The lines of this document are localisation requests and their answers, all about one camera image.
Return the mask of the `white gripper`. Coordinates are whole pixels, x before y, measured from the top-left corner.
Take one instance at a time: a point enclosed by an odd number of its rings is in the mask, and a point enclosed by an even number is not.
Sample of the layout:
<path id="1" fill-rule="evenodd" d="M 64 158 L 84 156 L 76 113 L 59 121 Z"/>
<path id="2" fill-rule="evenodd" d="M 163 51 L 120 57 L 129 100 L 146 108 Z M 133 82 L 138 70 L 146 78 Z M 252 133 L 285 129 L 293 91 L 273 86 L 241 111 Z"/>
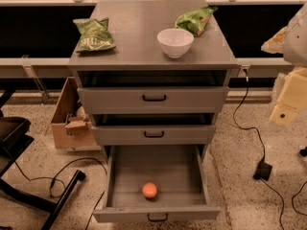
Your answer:
<path id="1" fill-rule="evenodd" d="M 286 30 L 286 27 L 279 30 L 263 43 L 261 50 L 269 54 L 282 54 Z M 273 87 L 270 122 L 280 127 L 286 126 L 306 106 L 307 69 L 296 67 L 288 75 L 279 73 Z"/>

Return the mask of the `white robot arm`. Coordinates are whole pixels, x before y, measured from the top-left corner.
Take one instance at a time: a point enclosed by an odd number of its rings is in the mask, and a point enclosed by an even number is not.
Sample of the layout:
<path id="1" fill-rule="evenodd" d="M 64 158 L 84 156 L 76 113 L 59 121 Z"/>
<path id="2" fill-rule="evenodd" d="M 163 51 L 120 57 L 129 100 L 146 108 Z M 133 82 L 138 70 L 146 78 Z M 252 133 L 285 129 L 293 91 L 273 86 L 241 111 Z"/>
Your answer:
<path id="1" fill-rule="evenodd" d="M 307 3 L 286 27 L 261 46 L 261 50 L 282 54 L 284 60 L 295 67 L 285 77 L 269 118 L 271 123 L 285 126 L 307 106 Z"/>

